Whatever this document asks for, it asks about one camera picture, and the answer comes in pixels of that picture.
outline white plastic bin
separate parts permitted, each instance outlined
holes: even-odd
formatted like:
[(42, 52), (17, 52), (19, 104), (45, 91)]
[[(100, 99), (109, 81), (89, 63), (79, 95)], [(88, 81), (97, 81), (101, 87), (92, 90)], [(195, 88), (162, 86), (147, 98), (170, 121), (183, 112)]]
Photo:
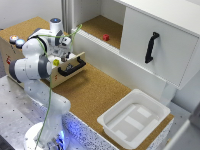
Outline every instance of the white plastic bin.
[(122, 147), (136, 149), (169, 113), (169, 108), (136, 89), (97, 120)]

